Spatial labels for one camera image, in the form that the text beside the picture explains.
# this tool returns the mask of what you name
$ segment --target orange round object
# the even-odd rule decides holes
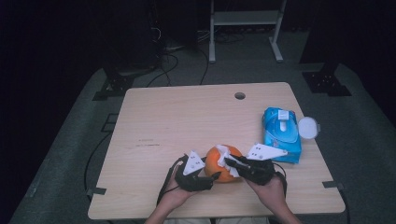
[[[242,153],[236,147],[231,147],[227,145],[223,145],[223,146],[230,149],[231,154],[238,157],[242,156]],[[219,179],[216,180],[217,182],[227,183],[227,182],[235,181],[237,178],[230,175],[230,172],[225,167],[218,166],[219,158],[220,158],[219,150],[216,147],[210,148],[210,150],[206,154],[206,161],[204,168],[205,174],[207,176],[212,176],[217,172],[221,172]]]

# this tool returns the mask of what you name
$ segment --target gray carpet floor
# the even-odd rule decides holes
[[[232,44],[217,44],[217,62],[209,64],[206,73],[206,57],[200,50],[183,49],[172,53],[178,62],[175,57],[163,56],[164,70],[176,62],[177,66],[168,72],[169,80],[161,76],[150,87],[199,85],[204,73],[204,85],[288,82],[304,114],[321,125],[316,140],[333,179],[346,188],[351,223],[395,223],[395,128],[363,88],[358,76],[342,64],[335,75],[351,96],[329,97],[309,90],[302,72],[318,71],[322,64],[299,64],[308,32],[280,33],[278,44],[283,63],[276,62],[268,36],[267,33],[251,34]],[[207,55],[207,42],[199,49]],[[146,87],[162,72],[157,69],[138,77],[133,88]],[[97,148],[86,173],[88,188],[96,185],[111,138],[102,132],[102,127],[109,114],[119,113],[122,104],[122,97],[92,100],[105,80],[102,69],[92,74],[10,223],[108,223],[88,218],[90,201],[84,189],[87,162]],[[299,217],[306,224],[347,223],[346,213]],[[136,223],[133,220],[112,222]]]

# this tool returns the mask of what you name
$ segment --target light wood tabletop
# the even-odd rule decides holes
[[[251,83],[130,89],[89,209],[91,219],[146,218],[155,208],[168,169],[195,150],[201,157],[217,144],[247,154],[262,143],[262,115],[269,106],[304,115],[287,83]],[[288,181],[287,202],[295,214],[345,210],[315,140],[303,140],[299,164],[280,162]],[[189,198],[169,217],[270,216],[243,181],[215,183]]]

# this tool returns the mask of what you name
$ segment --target blue wipes package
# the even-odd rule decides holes
[[[268,107],[262,116],[262,126],[265,145],[288,151],[288,155],[273,160],[298,163],[302,147],[295,113],[277,107]]]

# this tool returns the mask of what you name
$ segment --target round white lid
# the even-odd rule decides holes
[[[316,120],[305,117],[298,122],[298,132],[302,138],[313,139],[318,136],[318,123]]]

